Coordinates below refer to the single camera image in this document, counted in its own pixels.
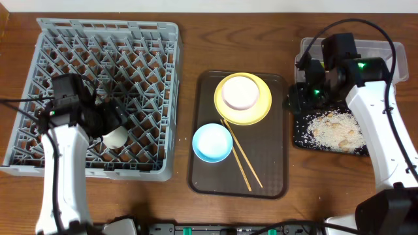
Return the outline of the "white cup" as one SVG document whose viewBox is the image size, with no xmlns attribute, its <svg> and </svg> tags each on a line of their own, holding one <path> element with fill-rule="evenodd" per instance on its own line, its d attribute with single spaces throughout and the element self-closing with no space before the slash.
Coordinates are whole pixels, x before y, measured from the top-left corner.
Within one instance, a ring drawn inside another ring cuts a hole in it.
<svg viewBox="0 0 418 235">
<path fill-rule="evenodd" d="M 123 126 L 114 129 L 112 132 L 103 136 L 103 144 L 110 149 L 118 149 L 126 143 L 128 139 L 127 129 Z"/>
</svg>

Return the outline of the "pink bowl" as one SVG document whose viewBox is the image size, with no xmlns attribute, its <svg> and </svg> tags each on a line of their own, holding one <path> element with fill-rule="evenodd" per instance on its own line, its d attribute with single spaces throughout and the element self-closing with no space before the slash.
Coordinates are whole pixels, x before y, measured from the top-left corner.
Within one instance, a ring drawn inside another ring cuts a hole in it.
<svg viewBox="0 0 418 235">
<path fill-rule="evenodd" d="M 259 99 L 259 88 L 250 78 L 235 76 L 228 79 L 221 88 L 224 103 L 233 110 L 247 110 Z"/>
</svg>

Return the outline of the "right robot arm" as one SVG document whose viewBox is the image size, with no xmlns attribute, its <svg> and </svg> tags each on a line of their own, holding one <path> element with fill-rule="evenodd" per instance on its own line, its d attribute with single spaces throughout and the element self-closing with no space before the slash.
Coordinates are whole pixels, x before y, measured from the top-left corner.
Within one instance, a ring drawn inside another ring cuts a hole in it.
<svg viewBox="0 0 418 235">
<path fill-rule="evenodd" d="M 325 234 L 417 233 L 417 151 L 396 107 L 386 62 L 358 54 L 302 56 L 305 81 L 291 86 L 286 106 L 301 114 L 345 102 L 354 115 L 374 169 L 376 194 L 351 215 L 328 218 Z"/>
</svg>

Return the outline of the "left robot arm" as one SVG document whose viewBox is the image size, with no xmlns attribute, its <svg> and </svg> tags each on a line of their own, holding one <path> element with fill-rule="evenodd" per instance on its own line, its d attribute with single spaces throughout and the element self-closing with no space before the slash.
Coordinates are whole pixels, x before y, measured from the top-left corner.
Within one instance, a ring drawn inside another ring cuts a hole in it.
<svg viewBox="0 0 418 235">
<path fill-rule="evenodd" d="M 96 104 L 79 95 L 55 98 L 39 114 L 44 150 L 44 189 L 36 234 L 96 234 L 86 198 L 86 155 L 90 139 L 119 148 L 125 110 L 116 101 Z"/>
</svg>

